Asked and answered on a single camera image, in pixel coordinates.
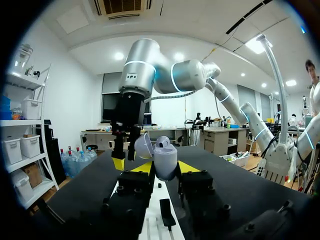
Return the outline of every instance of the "white plastic box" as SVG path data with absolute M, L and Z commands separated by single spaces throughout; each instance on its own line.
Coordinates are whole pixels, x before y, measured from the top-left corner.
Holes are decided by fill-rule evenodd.
M 20 138 L 2 141 L 4 159 L 8 164 L 15 164 L 22 160 L 20 150 Z
M 40 109 L 42 102 L 33 99 L 25 99 L 21 103 L 22 115 L 27 120 L 38 120 L 40 119 Z
M 248 154 L 247 156 L 239 157 L 239 158 L 236 157 L 235 153 L 230 154 L 230 156 L 232 156 L 232 157 L 234 157 L 236 159 L 235 162 L 234 162 L 235 165 L 237 165 L 239 167 L 244 167 L 248 163 L 248 159 L 249 159 L 250 154 Z
M 31 188 L 28 175 L 18 169 L 11 173 L 11 178 L 21 200 L 29 201 L 34 196 L 34 191 Z
M 232 164 L 235 164 L 235 162 L 237 160 L 234 156 L 231 156 L 231 155 L 223 155 L 223 156 L 220 156 L 220 158 L 222 158 Z
M 40 154 L 39 145 L 40 135 L 34 135 L 31 137 L 21 137 L 21 153 L 27 158 L 33 158 Z

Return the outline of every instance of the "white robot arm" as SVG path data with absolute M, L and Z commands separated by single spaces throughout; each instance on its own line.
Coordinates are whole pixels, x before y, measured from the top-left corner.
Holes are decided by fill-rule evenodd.
M 285 182 L 285 176 L 289 177 L 289 181 L 292 180 L 296 171 L 289 172 L 290 169 L 299 166 L 320 140 L 320 115 L 312 119 L 296 141 L 293 142 L 293 139 L 287 135 L 286 144 L 277 144 L 273 141 L 273 134 L 250 103 L 239 107 L 228 89 L 215 79 L 210 78 L 205 87 L 215 94 L 239 126 L 249 122 L 249 129 L 261 152 L 266 151 L 265 161 L 263 160 L 265 163 L 264 177 L 279 184 Z

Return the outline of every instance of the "computer monitor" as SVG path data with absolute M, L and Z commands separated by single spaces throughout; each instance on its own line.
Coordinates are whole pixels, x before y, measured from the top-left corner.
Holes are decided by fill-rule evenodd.
M 120 93 L 108 93 L 102 95 L 102 123 L 110 123 L 115 113 L 115 108 L 121 97 Z

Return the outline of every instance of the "cardboard box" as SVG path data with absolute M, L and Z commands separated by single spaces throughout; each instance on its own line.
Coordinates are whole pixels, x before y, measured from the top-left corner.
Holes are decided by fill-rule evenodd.
M 29 182 L 32 188 L 35 188 L 42 183 L 42 177 L 38 166 L 33 162 L 23 168 L 23 171 L 28 175 Z

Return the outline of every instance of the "water bottle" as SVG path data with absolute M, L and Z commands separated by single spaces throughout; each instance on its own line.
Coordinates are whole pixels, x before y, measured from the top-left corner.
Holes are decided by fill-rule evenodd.
M 78 173 L 77 158 L 72 155 L 72 152 L 70 150 L 68 151 L 68 153 L 69 153 L 69 156 L 67 158 L 67 163 L 68 163 L 69 176 L 71 178 L 74 178 Z
M 91 150 L 91 147 L 88 147 L 88 155 L 91 158 L 91 162 L 95 160 L 98 156 L 95 151 Z
M 72 155 L 75 155 L 76 152 L 71 150 L 71 146 L 69 146 L 68 148 L 69 148 L 69 151 L 71 151 Z
M 69 176 L 69 170 L 68 170 L 68 155 L 64 153 L 64 150 L 61 148 L 60 149 L 61 153 L 60 153 L 60 158 L 61 158 L 61 162 L 62 162 L 62 166 L 63 166 L 63 170 L 64 170 L 64 174 L 66 176 Z
M 79 147 L 78 147 L 78 146 L 76 147 L 76 152 L 74 152 L 73 155 L 74 155 L 77 159 L 80 158 L 81 153 L 80 153 L 80 150 L 79 150 Z
M 89 156 L 85 155 L 84 151 L 80 151 L 80 157 L 78 159 L 79 172 L 81 172 L 82 169 L 84 169 L 90 163 L 91 163 L 91 158 Z

